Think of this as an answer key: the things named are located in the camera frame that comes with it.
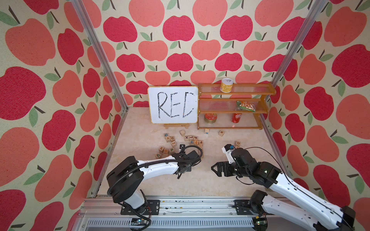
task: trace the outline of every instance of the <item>shelf tier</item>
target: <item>shelf tier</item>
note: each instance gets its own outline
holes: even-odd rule
[[[198,129],[262,129],[259,114],[243,114],[239,123],[231,122],[232,114],[219,113],[215,123],[204,121],[204,114],[198,115]]]
[[[256,112],[238,111],[237,101],[253,103]],[[199,113],[267,113],[268,109],[264,100],[261,99],[199,99]]]
[[[199,84],[199,95],[275,95],[276,90],[271,83],[268,84],[234,84],[231,92],[220,91],[221,84]]]

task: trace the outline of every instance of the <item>whiteboard frame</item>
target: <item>whiteboard frame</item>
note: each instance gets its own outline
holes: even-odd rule
[[[150,110],[150,100],[149,100],[149,88],[163,88],[163,87],[166,87],[166,88],[176,88],[176,87],[196,87],[198,89],[198,102],[197,102],[197,105],[198,105],[198,108],[197,108],[197,111],[196,111],[196,122],[194,123],[198,123],[198,119],[199,119],[199,87],[198,86],[150,86],[148,87],[148,102],[149,102],[149,114],[150,114],[150,122],[152,124],[184,124],[184,123],[153,123],[152,121],[152,112]]]

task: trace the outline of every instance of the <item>red soda can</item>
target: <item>red soda can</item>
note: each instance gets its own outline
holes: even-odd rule
[[[234,113],[232,114],[231,122],[233,123],[239,123],[240,117],[242,117],[241,113]]]

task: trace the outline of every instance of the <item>vent grille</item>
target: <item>vent grille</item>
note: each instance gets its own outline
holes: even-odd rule
[[[90,218],[88,227],[129,227],[131,218]],[[152,218],[151,228],[254,227],[252,218]]]

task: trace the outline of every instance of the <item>beige floor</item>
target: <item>beige floor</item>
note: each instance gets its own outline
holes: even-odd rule
[[[165,129],[163,125],[152,124],[149,108],[130,108],[121,134],[113,151],[113,155],[105,172],[105,176],[99,189],[99,195],[106,195],[108,182],[106,175],[128,156],[135,156],[137,160],[152,160],[158,153],[158,148],[164,146],[170,148],[163,134],[169,133],[175,136],[177,144],[189,145],[185,142],[179,131],[182,128]],[[158,196],[245,196],[249,197],[255,190],[265,191],[265,188],[256,184],[244,185],[235,177],[218,177],[211,166],[216,162],[227,161],[221,148],[228,144],[234,144],[236,140],[241,141],[242,147],[259,146],[273,154],[265,132],[258,129],[229,129],[225,135],[220,137],[219,130],[211,129],[208,135],[204,130],[197,130],[196,124],[185,129],[188,135],[197,135],[198,139],[204,141],[204,158],[195,166],[191,172],[186,172],[178,180],[177,175],[162,175],[143,181],[138,189],[142,189],[146,195]],[[273,165],[277,163],[268,153],[262,149],[250,149],[251,155],[257,161],[267,161]],[[245,183],[251,183],[248,178],[241,178]]]

